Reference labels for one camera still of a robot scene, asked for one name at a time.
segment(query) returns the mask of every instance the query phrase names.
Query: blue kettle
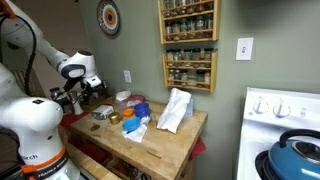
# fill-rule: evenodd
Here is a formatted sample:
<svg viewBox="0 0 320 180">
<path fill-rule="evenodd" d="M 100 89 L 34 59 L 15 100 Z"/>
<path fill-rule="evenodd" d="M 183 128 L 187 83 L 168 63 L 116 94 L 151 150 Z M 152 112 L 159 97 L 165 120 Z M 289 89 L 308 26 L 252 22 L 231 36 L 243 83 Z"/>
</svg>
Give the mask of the blue kettle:
<svg viewBox="0 0 320 180">
<path fill-rule="evenodd" d="M 320 139 L 320 132 L 308 129 L 284 132 L 268 152 L 272 170 L 281 180 L 320 179 L 320 148 L 310 142 L 289 140 L 293 136 Z"/>
</svg>

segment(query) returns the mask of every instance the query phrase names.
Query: white stove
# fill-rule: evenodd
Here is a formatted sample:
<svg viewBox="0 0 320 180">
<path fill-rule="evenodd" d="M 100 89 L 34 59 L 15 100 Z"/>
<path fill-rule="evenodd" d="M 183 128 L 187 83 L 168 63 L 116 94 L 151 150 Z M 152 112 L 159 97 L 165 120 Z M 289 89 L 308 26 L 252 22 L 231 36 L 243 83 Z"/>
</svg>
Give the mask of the white stove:
<svg viewBox="0 0 320 180">
<path fill-rule="evenodd" d="M 320 94 L 248 88 L 241 128 L 237 180 L 260 180 L 255 158 L 289 129 L 320 131 Z M 320 140 L 294 137 L 320 145 Z"/>
</svg>

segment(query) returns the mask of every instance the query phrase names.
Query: light switch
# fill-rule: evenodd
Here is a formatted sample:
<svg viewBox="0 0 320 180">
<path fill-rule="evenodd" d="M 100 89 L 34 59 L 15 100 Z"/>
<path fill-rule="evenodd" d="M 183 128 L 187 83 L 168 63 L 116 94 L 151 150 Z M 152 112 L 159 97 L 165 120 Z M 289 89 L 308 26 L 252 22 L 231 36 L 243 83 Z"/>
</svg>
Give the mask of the light switch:
<svg viewBox="0 0 320 180">
<path fill-rule="evenodd" d="M 249 61 L 251 60 L 253 46 L 253 38 L 239 38 L 237 45 L 236 60 Z"/>
</svg>

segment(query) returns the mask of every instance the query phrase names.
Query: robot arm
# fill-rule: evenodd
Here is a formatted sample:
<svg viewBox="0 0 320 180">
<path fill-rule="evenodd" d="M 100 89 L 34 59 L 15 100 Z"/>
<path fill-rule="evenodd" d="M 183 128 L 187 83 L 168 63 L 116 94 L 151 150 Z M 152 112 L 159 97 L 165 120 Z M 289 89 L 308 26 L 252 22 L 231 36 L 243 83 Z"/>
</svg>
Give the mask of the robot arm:
<svg viewBox="0 0 320 180">
<path fill-rule="evenodd" d="M 49 64 L 67 80 L 81 79 L 89 87 L 96 87 L 101 80 L 96 75 L 94 57 L 90 52 L 78 51 L 74 56 L 58 51 L 44 39 L 35 22 L 10 0 L 1 0 L 2 6 L 9 8 L 9 17 L 3 20 L 1 38 L 22 48 L 32 48 L 45 56 Z"/>
<path fill-rule="evenodd" d="M 1 6 L 3 40 L 40 52 L 68 81 L 81 80 L 87 87 L 100 85 L 90 52 L 79 51 L 69 57 L 52 47 L 43 38 L 40 28 L 15 4 L 0 0 Z M 0 127 L 13 130 L 18 135 L 18 151 L 25 163 L 22 169 L 26 174 L 49 180 L 80 177 L 79 169 L 68 158 L 59 136 L 57 126 L 62 116 L 62 109 L 56 102 L 26 96 L 18 88 L 14 76 L 0 63 Z"/>
</svg>

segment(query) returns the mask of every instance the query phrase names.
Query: wooden kitchen island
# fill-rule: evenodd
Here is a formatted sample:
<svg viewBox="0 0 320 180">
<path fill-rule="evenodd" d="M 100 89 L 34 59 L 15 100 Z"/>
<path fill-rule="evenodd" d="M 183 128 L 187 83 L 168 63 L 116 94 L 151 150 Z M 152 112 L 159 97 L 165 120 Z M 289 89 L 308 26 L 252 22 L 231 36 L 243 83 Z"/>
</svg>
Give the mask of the wooden kitchen island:
<svg viewBox="0 0 320 180">
<path fill-rule="evenodd" d="M 145 172 L 153 179 L 179 179 L 208 114 L 194 110 L 193 117 L 183 119 L 177 133 L 174 134 L 167 130 L 156 129 L 156 123 L 166 104 L 146 102 L 150 105 L 152 121 L 147 125 L 148 130 L 142 143 L 133 142 L 122 136 L 123 121 L 112 125 L 108 119 L 93 119 L 91 114 L 73 123 L 70 130 L 80 133 L 87 140 Z M 101 104 L 112 104 L 116 111 L 119 110 L 118 104 L 112 97 Z M 90 128 L 94 124 L 100 125 L 100 128 L 91 131 Z"/>
</svg>

